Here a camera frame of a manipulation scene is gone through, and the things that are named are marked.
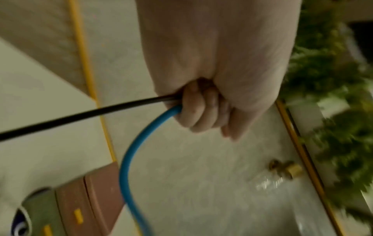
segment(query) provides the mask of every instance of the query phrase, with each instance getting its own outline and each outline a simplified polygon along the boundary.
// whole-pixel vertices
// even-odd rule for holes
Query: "hand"
[[[158,95],[183,89],[178,121],[237,140],[276,100],[301,0],[137,0]],[[198,78],[214,86],[201,90]]]

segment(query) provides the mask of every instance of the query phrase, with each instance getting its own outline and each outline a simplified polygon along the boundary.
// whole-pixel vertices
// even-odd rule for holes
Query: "tiled floor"
[[[155,96],[143,60],[133,0],[80,0],[102,105]],[[118,160],[162,104],[105,117]],[[335,235],[307,175],[260,194],[251,179],[272,159],[299,159],[272,107],[239,142],[218,131],[191,134],[169,121],[136,155],[134,198],[157,235]]]
[[[67,0],[1,0],[0,37],[88,94]]]

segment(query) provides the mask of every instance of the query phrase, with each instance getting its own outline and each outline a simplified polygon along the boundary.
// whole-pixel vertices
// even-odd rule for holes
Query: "skin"
[[[182,91],[179,123],[239,139],[276,100],[301,0],[137,0],[158,95]],[[197,79],[211,86],[201,89]]]

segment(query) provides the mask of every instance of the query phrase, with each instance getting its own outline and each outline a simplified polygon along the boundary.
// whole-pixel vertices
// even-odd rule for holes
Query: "wooden edge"
[[[321,180],[319,175],[317,174],[316,169],[314,168],[314,165],[312,163],[312,160],[308,153],[305,151],[304,147],[302,144],[299,142],[298,135],[296,131],[294,130],[294,125],[288,115],[288,112],[284,106],[284,104],[280,101],[276,101],[276,106],[277,109],[281,115],[281,118],[286,126],[286,129],[289,133],[289,136],[294,144],[294,147],[296,151],[298,152],[298,155],[303,161],[303,164],[305,165],[308,175],[311,178],[312,184],[314,185],[317,194],[319,195],[319,198],[325,208],[326,214],[328,215],[335,232],[337,233],[338,236],[345,236],[338,220],[335,217],[334,211],[331,207],[331,205],[327,202],[326,197],[325,197],[325,191],[322,186]]]
[[[95,100],[96,106],[100,107],[99,101],[97,99],[97,92],[96,92],[96,87],[94,83],[93,70],[91,67],[90,60],[89,60],[88,50],[85,45],[84,34],[83,34],[83,24],[82,24],[82,20],[80,17],[79,6],[76,0],[68,0],[68,5],[69,5],[71,21],[72,21],[74,33],[75,33],[75,40],[78,46],[80,62],[82,64],[84,78],[87,84],[88,92],[90,96]],[[112,157],[112,161],[114,162],[117,159],[115,158],[112,141],[110,139],[108,130],[106,128],[105,119],[103,116],[100,116],[100,120],[102,124],[102,129],[104,131],[105,139],[109,147],[110,155]]]

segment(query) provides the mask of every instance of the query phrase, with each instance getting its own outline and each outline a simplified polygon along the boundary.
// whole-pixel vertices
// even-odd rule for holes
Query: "blue tube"
[[[119,170],[120,191],[122,193],[124,201],[126,202],[130,212],[132,213],[132,216],[134,217],[137,224],[139,225],[143,236],[151,236],[152,229],[149,226],[149,223],[146,221],[145,217],[143,217],[143,215],[137,208],[132,198],[131,191],[129,189],[129,182],[128,182],[129,166],[137,150],[139,149],[141,144],[143,144],[143,142],[149,137],[149,135],[151,135],[151,133],[153,133],[166,120],[180,113],[181,109],[182,109],[181,105],[175,106],[167,110],[162,115],[157,117],[153,122],[151,122],[131,143],[131,145],[127,149],[127,152],[124,154],[123,161],[120,165],[120,170]]]

